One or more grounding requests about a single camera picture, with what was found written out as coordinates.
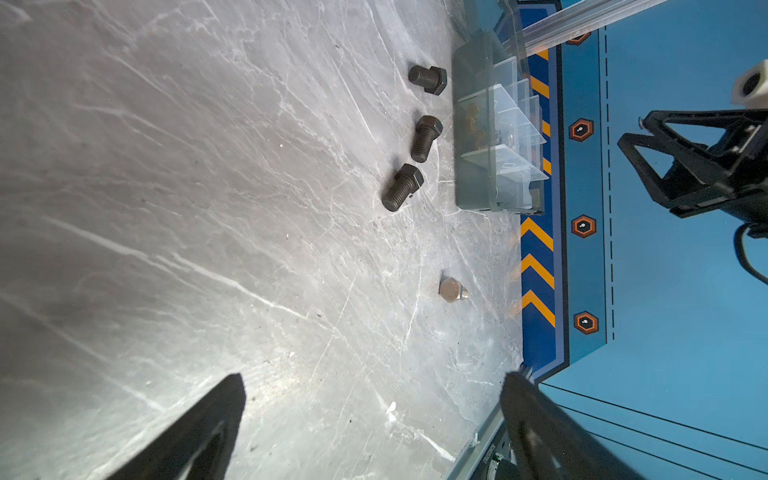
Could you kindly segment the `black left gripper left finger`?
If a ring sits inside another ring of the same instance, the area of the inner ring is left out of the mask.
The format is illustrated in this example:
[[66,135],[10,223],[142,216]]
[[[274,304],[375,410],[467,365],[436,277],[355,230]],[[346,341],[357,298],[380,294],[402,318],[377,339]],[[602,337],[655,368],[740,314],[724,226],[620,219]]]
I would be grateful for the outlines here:
[[230,374],[112,479],[223,479],[246,403],[243,378]]

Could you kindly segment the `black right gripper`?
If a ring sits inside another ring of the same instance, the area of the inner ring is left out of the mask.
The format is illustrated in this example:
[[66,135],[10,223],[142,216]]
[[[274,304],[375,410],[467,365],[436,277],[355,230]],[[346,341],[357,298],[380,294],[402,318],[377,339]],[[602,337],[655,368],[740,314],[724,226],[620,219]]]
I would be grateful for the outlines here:
[[[707,146],[671,124],[719,128]],[[722,210],[746,223],[767,222],[767,115],[752,110],[651,111],[649,135],[624,134],[618,147],[651,199],[681,217]],[[664,144],[680,142],[674,156]]]

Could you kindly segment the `silver bolt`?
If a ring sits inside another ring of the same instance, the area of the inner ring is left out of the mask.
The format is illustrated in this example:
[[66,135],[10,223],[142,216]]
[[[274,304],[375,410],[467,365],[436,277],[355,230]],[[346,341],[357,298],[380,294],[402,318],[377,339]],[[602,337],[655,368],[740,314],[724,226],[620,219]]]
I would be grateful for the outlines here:
[[448,303],[467,300],[468,290],[455,278],[443,278],[439,285],[440,296]]

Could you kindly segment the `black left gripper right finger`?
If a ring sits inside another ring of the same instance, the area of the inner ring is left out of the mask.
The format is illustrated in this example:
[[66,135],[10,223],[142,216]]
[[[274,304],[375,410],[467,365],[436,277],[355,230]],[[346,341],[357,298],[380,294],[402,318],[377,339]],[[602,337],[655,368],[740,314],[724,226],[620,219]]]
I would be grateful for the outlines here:
[[505,376],[504,423],[522,479],[639,479],[524,375]]

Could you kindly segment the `black hex bolt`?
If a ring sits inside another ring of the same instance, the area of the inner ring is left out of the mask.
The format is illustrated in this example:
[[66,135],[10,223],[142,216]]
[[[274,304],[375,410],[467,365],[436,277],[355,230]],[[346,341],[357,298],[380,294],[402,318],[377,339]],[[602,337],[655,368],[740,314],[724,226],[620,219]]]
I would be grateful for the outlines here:
[[404,164],[394,176],[394,182],[382,197],[383,206],[390,212],[402,205],[424,184],[422,172],[414,165]]
[[443,133],[442,122],[434,116],[424,115],[416,123],[411,158],[417,163],[427,161],[433,142]]
[[426,93],[439,96],[447,86],[448,75],[447,71],[441,67],[426,68],[414,65],[409,69],[408,80],[421,87]]

